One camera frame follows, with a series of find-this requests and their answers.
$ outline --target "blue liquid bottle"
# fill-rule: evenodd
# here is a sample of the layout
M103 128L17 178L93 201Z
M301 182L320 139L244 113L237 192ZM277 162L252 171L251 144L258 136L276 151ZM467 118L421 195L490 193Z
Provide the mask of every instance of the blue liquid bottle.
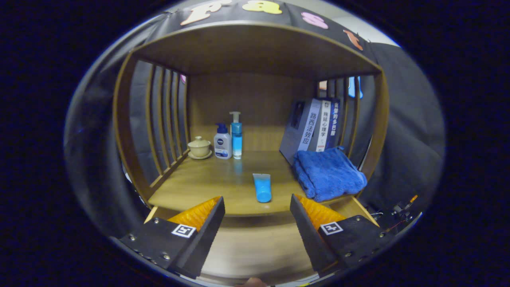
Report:
M240 159L243 154L243 124L239 122L239 115L241 112L230 112L234 116L234 120L230 125L230 132L232 136L232 156L235 159Z

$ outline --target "pump bottle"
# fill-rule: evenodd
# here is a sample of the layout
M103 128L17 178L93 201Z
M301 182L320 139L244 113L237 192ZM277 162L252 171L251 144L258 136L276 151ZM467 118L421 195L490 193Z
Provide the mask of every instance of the pump bottle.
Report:
M214 136L214 155L220 159L232 157L232 137L228 134L225 124L218 125L217 134Z
M230 132L232 136L232 155L235 159L240 159L243 153L243 124L239 122L239 115L241 112L230 112L234 119L230 125Z

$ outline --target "blue towel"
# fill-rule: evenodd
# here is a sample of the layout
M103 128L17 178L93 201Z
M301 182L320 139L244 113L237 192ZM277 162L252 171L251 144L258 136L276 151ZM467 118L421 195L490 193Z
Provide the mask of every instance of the blue towel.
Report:
M367 178L350 162L340 147L323 152L298 151L294 171L308 198L317 202L344 194L356 194L367 185Z

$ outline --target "wire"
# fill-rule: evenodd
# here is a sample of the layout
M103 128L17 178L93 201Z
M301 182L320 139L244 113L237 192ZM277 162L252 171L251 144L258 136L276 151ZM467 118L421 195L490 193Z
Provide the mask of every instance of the wire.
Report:
M305 279L305 280L296 280L295 282L305 282L305 281L308 281L308 280L312 280L312 279L314 279L315 277L318 277L318 276L319 276L319 274L317 274L317 275L315 275L315 276L313 276L311 278Z
M401 222L399 222L399 223L397 223L397 224L393 225L393 227L392 227L392 228L390 228L390 229L388 229L388 230L386 230L386 232L388 232L388 231L392 230L393 228L397 227L397 225L399 225L400 223L402 223L402 222L404 222L404 221L405 221L405 220L402 220Z

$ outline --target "saucer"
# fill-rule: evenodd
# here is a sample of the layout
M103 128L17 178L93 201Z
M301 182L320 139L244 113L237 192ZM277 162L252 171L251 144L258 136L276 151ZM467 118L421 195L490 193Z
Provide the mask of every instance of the saucer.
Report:
M201 156L201 157L196 157L194 156L191 152L188 153L188 156L193 158L193 159L206 159L208 157L210 157L211 155L213 154L213 151L210 150L208 154L206 154L205 156Z

